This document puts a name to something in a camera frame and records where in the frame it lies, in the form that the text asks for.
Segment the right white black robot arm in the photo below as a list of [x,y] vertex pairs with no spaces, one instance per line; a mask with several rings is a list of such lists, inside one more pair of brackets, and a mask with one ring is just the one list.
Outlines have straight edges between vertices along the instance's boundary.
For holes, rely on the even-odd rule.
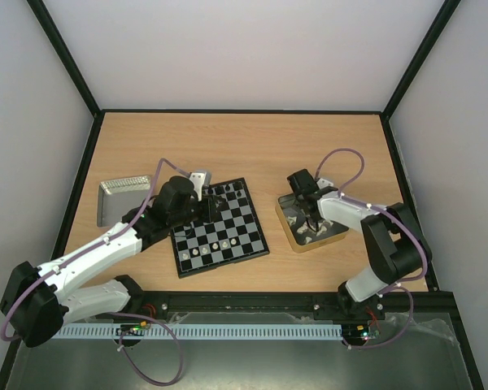
[[311,234],[333,223],[363,236],[368,265],[337,291],[338,309],[344,317],[359,317],[367,306],[376,307],[375,297],[403,281],[426,275],[431,250],[408,206],[401,202],[379,206],[353,199],[306,169],[289,175],[287,181]]

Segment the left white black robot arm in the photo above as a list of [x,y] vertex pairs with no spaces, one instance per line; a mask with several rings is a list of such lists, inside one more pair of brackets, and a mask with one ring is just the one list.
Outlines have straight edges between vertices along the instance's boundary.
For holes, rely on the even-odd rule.
[[224,199],[209,193],[200,173],[175,175],[157,195],[149,194],[107,232],[55,260],[17,265],[0,301],[4,341],[20,339],[29,348],[51,339],[64,325],[96,314],[125,313],[141,289],[128,276],[87,288],[85,283],[116,263],[164,240],[178,227],[210,223],[220,216]]

